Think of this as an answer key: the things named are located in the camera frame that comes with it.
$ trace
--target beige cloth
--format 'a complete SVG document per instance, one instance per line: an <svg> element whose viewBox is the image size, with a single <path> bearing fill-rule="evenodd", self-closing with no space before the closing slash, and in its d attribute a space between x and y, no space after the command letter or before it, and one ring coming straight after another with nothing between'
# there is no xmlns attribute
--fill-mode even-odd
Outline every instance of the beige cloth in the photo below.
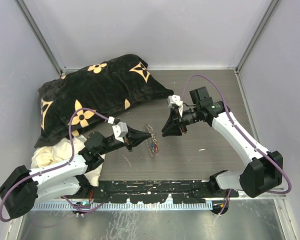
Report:
<svg viewBox="0 0 300 240"><path fill-rule="evenodd" d="M83 135L79 135L73 138L74 154L77 154L85 147L84 142L86 140L87 139ZM63 160L67 160L71 157L71 154L72 149L70 140L68 140L67 138L63 138L54 146L43 146L37 148L31 159L31 168L42 168ZM94 187L97 187L99 185L99 177L101 174L102 165L103 164L101 164L95 170L84 174L90 184Z"/></svg>

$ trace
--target robotic arm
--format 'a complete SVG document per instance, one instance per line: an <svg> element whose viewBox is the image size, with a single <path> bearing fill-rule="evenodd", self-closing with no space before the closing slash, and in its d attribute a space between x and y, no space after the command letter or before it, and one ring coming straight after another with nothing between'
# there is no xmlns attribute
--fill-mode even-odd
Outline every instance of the robotic arm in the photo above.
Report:
<svg viewBox="0 0 300 240"><path fill-rule="evenodd" d="M209 187L212 192L235 189L243 190L249 197L255 198L260 194L279 186L282 183L282 174L272 165L257 149L267 153L282 169L283 157L278 151L270 152L258 143L236 120L229 110L232 124L227 116L222 101L213 102L206 87L190 91L194 108L183 111L183 102L180 96L173 95L168 98L170 116L162 129L162 136L181 136L187 132L187 126L203 121L217 130L238 153L245 169L243 172L220 171L209 178ZM250 141L254 143L254 149L247 140L234 127L236 125Z"/></svg>
<svg viewBox="0 0 300 240"><path fill-rule="evenodd" d="M114 118L109 120L109 123L115 121ZM105 161L101 155L123 147L131 152L151 137L150 133L135 130L120 120L115 122L116 125L112 126L113 135L104 137L99 132L92 132L84 143L85 148L75 154L69 164L66 164L69 160L64 160L41 168L27 169L24 165L17 167L0 187L1 199L20 180L52 168L55 170L31 177L9 194L4 205L10 218L18 218L29 212L34 205L53 198L88 193L89 189L79 180L85 177L83 174L96 169Z"/></svg>

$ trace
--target black pillow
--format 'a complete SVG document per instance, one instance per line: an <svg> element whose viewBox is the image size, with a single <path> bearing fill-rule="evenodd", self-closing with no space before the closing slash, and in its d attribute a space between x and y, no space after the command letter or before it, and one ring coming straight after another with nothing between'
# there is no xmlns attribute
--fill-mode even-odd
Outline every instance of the black pillow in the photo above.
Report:
<svg viewBox="0 0 300 240"><path fill-rule="evenodd" d="M152 77L147 66L137 55L128 54L43 84L38 91L41 135L34 147L53 146L66 137L70 117L81 107L113 116L136 103L173 95ZM72 135L82 134L101 121L89 111L80 111L72 121Z"/></svg>

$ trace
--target metal chain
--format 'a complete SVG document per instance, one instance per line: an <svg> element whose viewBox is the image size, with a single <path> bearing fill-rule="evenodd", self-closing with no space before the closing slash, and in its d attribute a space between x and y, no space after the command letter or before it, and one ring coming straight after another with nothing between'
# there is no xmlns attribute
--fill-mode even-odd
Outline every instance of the metal chain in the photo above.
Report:
<svg viewBox="0 0 300 240"><path fill-rule="evenodd" d="M148 124L144 125L143 129L146 132L151 134L151 138L147 139L145 141L145 143L146 143L146 146L148 148L148 152L150 154L150 157L155 158L155 156L159 152L159 148L158 148L158 140L157 140L156 134L154 132L154 129Z"/></svg>

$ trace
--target white wall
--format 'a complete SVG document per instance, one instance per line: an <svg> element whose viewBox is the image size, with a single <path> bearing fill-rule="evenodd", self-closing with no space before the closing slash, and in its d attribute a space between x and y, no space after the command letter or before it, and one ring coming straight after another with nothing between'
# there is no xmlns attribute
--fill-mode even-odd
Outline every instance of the white wall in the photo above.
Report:
<svg viewBox="0 0 300 240"><path fill-rule="evenodd" d="M40 134L38 88L56 77L15 1L0 0L0 186L14 168L30 166ZM7 226L0 222L0 240Z"/></svg>
<svg viewBox="0 0 300 240"><path fill-rule="evenodd" d="M24 0L59 61L126 53L151 68L236 67L271 0Z"/></svg>
<svg viewBox="0 0 300 240"><path fill-rule="evenodd" d="M241 72L262 142L283 155L300 235L300 0L284 0Z"/></svg>

